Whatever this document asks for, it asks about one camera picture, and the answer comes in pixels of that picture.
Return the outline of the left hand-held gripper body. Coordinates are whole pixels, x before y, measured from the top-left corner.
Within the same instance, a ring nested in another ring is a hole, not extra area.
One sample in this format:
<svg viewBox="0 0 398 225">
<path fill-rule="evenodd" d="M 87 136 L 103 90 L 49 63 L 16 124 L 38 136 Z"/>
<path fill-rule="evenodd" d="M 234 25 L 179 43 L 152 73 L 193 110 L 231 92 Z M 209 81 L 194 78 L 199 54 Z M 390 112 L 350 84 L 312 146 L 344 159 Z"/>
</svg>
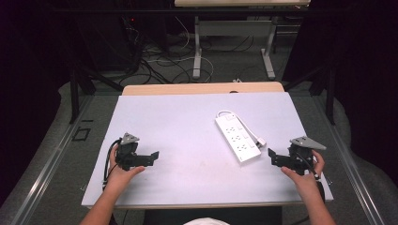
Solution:
<svg viewBox="0 0 398 225">
<path fill-rule="evenodd" d="M 124 171 L 132 167 L 144 166 L 144 163 L 151 160 L 150 156 L 139 156 L 136 154 L 139 138 L 125 133 L 118 143 L 115 152 L 115 162 Z"/>
</svg>

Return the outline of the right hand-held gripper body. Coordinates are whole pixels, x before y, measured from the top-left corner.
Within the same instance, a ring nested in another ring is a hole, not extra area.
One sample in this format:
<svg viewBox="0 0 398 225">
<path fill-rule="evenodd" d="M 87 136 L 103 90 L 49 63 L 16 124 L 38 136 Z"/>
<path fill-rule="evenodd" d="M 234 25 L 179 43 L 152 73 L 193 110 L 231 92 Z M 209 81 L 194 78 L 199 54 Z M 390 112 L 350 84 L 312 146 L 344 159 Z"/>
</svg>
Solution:
<svg viewBox="0 0 398 225">
<path fill-rule="evenodd" d="M 288 156 L 276 156 L 281 162 L 282 167 L 287 167 L 299 175 L 305 174 L 306 171 L 316 175 L 312 151 L 326 150 L 327 147 L 306 136 L 294 138 L 290 140 L 290 143 L 291 145 L 288 147 Z"/>
</svg>

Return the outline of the person's right hand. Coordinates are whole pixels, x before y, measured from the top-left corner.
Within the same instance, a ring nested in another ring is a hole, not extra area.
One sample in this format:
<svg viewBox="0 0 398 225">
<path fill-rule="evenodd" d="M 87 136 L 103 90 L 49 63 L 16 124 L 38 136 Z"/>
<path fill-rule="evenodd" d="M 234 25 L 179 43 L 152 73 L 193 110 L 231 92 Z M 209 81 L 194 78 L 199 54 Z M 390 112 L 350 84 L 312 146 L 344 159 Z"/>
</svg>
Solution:
<svg viewBox="0 0 398 225">
<path fill-rule="evenodd" d="M 314 155 L 314 171 L 318 176 L 321 176 L 325 161 L 315 150 L 313 150 L 312 153 Z M 287 167 L 282 167 L 281 171 L 294 182 L 297 191 L 302 198 L 307 195 L 312 196 L 319 193 L 315 176 L 312 172 L 305 175 L 298 175 Z"/>
</svg>

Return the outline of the person's left hand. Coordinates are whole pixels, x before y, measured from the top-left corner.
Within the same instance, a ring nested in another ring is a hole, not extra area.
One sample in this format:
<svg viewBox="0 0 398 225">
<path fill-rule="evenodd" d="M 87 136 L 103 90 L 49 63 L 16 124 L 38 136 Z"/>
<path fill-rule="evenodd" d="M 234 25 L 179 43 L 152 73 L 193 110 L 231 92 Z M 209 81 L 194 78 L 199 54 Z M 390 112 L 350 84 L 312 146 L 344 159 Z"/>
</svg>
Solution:
<svg viewBox="0 0 398 225">
<path fill-rule="evenodd" d="M 115 162 L 115 152 L 117 145 L 112 148 L 110 154 L 110 171 L 107 175 L 106 190 L 123 190 L 130 183 L 131 179 L 145 170 L 144 166 L 134 167 L 129 171 L 124 171 Z"/>
</svg>

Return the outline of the white table mat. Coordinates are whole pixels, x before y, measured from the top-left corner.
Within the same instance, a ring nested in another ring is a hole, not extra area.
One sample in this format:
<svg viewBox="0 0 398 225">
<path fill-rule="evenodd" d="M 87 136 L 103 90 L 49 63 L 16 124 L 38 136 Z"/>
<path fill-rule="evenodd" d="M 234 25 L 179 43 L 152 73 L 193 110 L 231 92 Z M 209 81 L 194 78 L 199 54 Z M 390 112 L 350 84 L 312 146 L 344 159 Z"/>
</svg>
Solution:
<svg viewBox="0 0 398 225">
<path fill-rule="evenodd" d="M 116 203 L 119 208 L 299 203 L 293 182 L 272 165 L 267 150 L 237 161 L 215 122 L 222 110 L 237 114 L 279 155 L 286 155 L 291 140 L 305 133 L 285 92 L 121 96 L 82 204 L 90 207 L 100 196 L 108 149 L 126 132 L 139 137 L 138 154 L 159 157 L 133 178 Z"/>
</svg>

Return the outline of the white power strip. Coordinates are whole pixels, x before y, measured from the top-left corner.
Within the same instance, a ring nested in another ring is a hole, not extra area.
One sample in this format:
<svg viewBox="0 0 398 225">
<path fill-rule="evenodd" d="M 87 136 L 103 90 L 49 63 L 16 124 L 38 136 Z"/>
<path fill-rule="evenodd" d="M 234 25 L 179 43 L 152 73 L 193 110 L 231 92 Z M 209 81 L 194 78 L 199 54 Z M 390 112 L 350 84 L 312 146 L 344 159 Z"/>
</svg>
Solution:
<svg viewBox="0 0 398 225">
<path fill-rule="evenodd" d="M 239 163 L 261 156 L 261 151 L 234 113 L 218 116 L 215 122 Z"/>
</svg>

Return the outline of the black metal stand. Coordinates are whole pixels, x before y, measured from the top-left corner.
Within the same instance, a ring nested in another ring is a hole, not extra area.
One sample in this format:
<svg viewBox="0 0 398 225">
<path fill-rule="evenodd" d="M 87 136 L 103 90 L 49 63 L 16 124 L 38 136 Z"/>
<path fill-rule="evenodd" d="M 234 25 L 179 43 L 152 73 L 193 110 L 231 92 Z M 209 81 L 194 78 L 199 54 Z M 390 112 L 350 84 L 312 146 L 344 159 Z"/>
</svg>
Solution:
<svg viewBox="0 0 398 225">
<path fill-rule="evenodd" d="M 334 120 L 334 94 L 335 94 L 335 77 L 336 67 L 331 63 L 324 63 L 320 66 L 311 69 L 310 71 L 299 76 L 292 82 L 283 85 L 285 91 L 298 86 L 299 84 L 313 79 L 313 83 L 309 88 L 311 96 L 319 96 L 323 90 L 326 90 L 326 106 L 325 115 L 332 125 L 335 125 Z"/>
<path fill-rule="evenodd" d="M 86 95 L 94 95 L 96 87 L 92 80 L 98 80 L 115 91 L 121 92 L 124 87 L 117 84 L 110 79 L 104 77 L 94 69 L 89 68 L 83 64 L 73 64 L 69 67 L 69 84 L 70 84 L 70 100 L 71 100 L 71 118 L 70 123 L 73 124 L 80 114 L 80 101 L 79 101 L 79 89 Z"/>
</svg>

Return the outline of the person's clothing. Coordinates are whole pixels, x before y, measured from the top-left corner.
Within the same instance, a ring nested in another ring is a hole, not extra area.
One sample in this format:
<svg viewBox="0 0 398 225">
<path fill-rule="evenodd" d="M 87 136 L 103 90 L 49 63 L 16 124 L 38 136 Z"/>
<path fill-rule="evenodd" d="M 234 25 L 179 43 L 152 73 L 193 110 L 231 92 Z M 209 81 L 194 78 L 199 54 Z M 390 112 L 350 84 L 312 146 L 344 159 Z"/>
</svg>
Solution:
<svg viewBox="0 0 398 225">
<path fill-rule="evenodd" d="M 282 225 L 280 206 L 146 210 L 144 225 Z"/>
</svg>

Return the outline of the white desk with metal legs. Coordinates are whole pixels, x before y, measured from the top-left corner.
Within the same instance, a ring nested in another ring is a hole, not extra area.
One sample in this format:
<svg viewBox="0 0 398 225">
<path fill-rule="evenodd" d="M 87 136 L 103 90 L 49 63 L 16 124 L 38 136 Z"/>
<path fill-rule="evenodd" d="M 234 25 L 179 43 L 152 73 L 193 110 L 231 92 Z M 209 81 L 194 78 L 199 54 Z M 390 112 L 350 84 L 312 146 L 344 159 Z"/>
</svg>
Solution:
<svg viewBox="0 0 398 225">
<path fill-rule="evenodd" d="M 183 9 L 215 9 L 218 16 L 223 9 L 302 9 L 311 0 L 175 0 L 175 6 Z M 192 77 L 199 79 L 201 75 L 202 47 L 201 37 L 265 37 L 267 46 L 261 50 L 266 75 L 270 80 L 275 79 L 275 72 L 270 61 L 270 51 L 276 36 L 277 16 L 268 16 L 266 20 L 252 20 L 246 18 L 228 21 L 227 19 L 211 19 L 204 21 L 194 17 L 195 56 Z"/>
</svg>

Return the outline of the black floor socket frame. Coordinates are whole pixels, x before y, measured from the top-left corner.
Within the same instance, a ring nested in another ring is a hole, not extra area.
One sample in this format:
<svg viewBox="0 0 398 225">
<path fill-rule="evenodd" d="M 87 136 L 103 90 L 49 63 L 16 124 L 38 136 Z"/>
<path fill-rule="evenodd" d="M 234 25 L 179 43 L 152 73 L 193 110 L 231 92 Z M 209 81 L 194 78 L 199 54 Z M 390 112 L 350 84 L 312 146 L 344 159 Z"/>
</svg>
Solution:
<svg viewBox="0 0 398 225">
<path fill-rule="evenodd" d="M 74 142 L 85 142 L 88 138 L 90 131 L 91 129 L 88 127 L 78 127 L 72 135 L 72 140 Z"/>
</svg>

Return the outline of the aluminium floor rail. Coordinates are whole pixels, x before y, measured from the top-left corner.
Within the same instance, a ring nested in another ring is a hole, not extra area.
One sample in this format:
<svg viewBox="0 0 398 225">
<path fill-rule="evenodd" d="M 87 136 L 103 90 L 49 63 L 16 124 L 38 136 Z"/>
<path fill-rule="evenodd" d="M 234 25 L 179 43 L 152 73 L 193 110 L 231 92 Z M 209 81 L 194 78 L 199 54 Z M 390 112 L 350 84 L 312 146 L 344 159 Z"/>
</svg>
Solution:
<svg viewBox="0 0 398 225">
<path fill-rule="evenodd" d="M 358 166 L 352 158 L 347 145 L 341 138 L 337 128 L 327 118 L 325 105 L 323 104 L 322 99 L 320 97 L 313 97 L 313 101 L 337 146 L 337 155 L 339 156 L 351 187 L 353 188 L 370 225 L 386 225 L 370 195 L 368 188 L 360 176 Z"/>
<path fill-rule="evenodd" d="M 40 145 L 11 198 L 14 216 L 5 225 L 77 225 L 87 209 L 81 205 L 96 161 L 94 97 L 84 97 L 81 113 L 71 124 L 66 105 Z M 74 142 L 78 127 L 90 128 L 85 142 Z"/>
</svg>

